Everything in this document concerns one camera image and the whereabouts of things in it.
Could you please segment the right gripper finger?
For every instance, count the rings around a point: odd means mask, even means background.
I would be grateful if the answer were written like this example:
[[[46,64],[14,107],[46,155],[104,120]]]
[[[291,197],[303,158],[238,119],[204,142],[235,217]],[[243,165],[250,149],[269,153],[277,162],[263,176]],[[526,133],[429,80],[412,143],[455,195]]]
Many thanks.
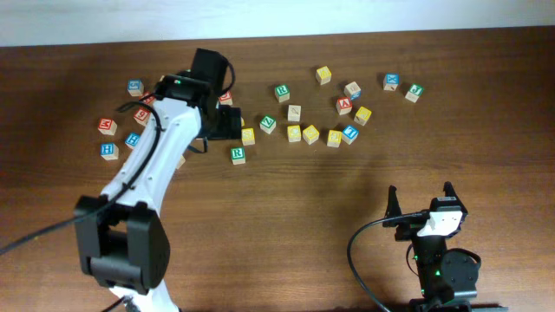
[[[443,186],[444,197],[443,200],[458,200],[459,197],[454,190],[454,187],[450,181],[446,181]]]
[[[402,214],[396,191],[397,188],[395,186],[390,185],[388,187],[388,203],[384,215],[385,218],[399,217]]]

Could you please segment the yellow C block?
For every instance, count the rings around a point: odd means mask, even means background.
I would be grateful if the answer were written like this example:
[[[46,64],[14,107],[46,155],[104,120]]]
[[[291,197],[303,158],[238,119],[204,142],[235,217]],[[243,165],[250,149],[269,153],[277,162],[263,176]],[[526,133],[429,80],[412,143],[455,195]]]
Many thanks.
[[[290,143],[299,142],[302,139],[302,131],[299,125],[287,127],[287,138]]]

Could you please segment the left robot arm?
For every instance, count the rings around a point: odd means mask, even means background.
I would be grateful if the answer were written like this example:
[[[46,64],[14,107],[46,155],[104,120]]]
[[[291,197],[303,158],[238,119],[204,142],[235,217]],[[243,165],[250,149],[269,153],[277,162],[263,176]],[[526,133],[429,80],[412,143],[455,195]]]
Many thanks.
[[[128,311],[176,311],[164,275],[170,243],[160,221],[167,187],[195,140],[236,140],[241,112],[220,107],[234,72],[219,52],[197,49],[188,71],[155,85],[150,120],[137,146],[97,198],[75,207],[82,272],[119,297]]]

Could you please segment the green r block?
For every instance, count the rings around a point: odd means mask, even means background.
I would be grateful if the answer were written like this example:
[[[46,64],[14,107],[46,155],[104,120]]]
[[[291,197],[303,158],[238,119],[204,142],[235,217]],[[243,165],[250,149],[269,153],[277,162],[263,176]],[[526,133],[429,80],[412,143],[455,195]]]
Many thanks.
[[[274,88],[274,94],[279,103],[285,102],[290,99],[291,91],[289,87],[285,84],[278,85]]]
[[[241,165],[246,162],[245,149],[243,147],[234,147],[231,149],[231,160],[234,165]]]

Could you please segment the yellow O block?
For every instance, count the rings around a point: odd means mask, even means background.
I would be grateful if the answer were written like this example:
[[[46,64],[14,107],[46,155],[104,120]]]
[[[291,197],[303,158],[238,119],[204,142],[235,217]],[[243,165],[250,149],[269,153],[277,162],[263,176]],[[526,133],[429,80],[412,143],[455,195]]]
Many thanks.
[[[179,170],[186,163],[186,159],[183,155],[180,156],[176,169]]]

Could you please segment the green R block upper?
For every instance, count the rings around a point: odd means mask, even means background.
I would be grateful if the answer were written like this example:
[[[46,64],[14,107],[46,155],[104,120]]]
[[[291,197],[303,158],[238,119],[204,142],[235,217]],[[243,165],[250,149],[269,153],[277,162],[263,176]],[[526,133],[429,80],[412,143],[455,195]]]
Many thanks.
[[[291,91],[289,87],[285,84],[278,85],[274,88],[274,94],[279,103],[285,102],[290,99]]]

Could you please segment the red A block left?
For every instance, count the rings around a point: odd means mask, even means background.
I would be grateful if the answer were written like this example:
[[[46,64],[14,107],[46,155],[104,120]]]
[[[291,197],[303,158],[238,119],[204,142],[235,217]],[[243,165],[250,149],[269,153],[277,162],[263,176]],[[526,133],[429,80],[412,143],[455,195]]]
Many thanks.
[[[149,106],[152,106],[153,103],[156,101],[156,98],[152,93],[146,92],[141,96],[140,101]]]

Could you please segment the red a block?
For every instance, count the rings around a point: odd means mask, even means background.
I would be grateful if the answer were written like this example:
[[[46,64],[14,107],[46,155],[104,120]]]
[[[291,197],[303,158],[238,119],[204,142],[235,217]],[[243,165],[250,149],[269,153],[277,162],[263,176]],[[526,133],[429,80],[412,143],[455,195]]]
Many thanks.
[[[348,97],[339,98],[336,101],[336,110],[339,115],[345,115],[351,112],[353,107],[352,101]]]
[[[149,106],[152,106],[153,103],[156,101],[156,98],[152,93],[146,92],[141,96],[140,101]]]

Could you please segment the red 6 block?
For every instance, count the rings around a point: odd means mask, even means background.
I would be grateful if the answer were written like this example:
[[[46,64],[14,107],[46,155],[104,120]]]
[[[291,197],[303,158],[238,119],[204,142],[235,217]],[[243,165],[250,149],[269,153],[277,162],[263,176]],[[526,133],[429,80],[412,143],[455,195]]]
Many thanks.
[[[134,120],[144,127],[147,125],[149,117],[150,112],[145,108],[139,108],[134,114]]]

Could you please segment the yellow E block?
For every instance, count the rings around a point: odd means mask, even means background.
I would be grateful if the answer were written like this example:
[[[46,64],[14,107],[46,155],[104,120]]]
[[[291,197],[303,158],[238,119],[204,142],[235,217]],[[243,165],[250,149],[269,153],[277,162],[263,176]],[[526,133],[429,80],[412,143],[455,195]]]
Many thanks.
[[[342,142],[342,132],[337,130],[329,130],[327,146],[338,148]]]

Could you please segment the blue H block tilted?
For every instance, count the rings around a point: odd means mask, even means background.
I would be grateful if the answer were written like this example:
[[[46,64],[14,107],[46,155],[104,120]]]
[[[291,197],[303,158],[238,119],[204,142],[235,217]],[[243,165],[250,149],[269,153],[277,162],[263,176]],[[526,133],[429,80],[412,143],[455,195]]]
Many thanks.
[[[130,133],[125,139],[125,144],[126,144],[127,147],[134,150],[136,148],[139,140],[140,140],[140,135],[139,134]]]

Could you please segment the yellow block right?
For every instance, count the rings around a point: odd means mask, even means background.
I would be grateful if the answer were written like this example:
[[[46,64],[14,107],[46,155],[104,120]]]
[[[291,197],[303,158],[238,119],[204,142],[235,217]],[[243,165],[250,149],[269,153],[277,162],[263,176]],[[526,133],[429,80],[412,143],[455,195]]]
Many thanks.
[[[356,111],[354,122],[361,126],[365,126],[368,123],[371,114],[372,111],[366,107],[359,107]]]

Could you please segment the blue S block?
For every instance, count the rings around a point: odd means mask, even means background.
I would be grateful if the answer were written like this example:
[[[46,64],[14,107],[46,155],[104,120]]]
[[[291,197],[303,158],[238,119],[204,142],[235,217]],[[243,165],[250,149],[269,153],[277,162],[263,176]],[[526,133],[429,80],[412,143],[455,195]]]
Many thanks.
[[[133,97],[140,97],[144,94],[144,85],[139,79],[132,79],[127,82],[127,91]]]

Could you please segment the red A block right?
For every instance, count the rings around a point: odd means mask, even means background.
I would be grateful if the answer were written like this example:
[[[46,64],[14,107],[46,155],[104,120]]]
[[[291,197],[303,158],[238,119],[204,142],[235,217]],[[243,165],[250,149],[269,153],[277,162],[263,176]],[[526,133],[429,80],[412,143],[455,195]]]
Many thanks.
[[[336,101],[336,110],[339,115],[345,115],[351,112],[353,107],[352,101],[348,97],[339,98]]]

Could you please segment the plain block blue side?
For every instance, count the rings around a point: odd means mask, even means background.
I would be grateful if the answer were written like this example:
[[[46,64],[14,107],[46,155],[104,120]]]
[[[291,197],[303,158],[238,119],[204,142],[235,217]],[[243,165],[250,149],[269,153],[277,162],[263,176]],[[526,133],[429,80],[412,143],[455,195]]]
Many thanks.
[[[343,92],[351,101],[353,101],[360,97],[362,90],[359,85],[353,81],[344,87]]]

